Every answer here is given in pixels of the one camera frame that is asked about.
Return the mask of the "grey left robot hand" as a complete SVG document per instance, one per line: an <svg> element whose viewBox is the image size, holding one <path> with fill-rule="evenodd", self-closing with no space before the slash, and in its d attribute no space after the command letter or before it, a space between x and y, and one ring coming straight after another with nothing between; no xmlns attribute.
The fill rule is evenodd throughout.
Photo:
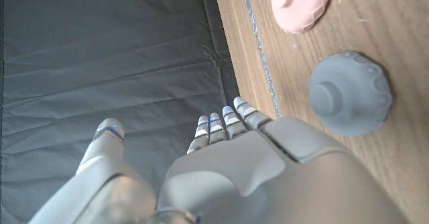
<svg viewBox="0 0 429 224"><path fill-rule="evenodd" d="M119 121L97 127L75 175L32 223L406 223L344 145L241 97L198 120L161 191L123 159Z"/></svg>

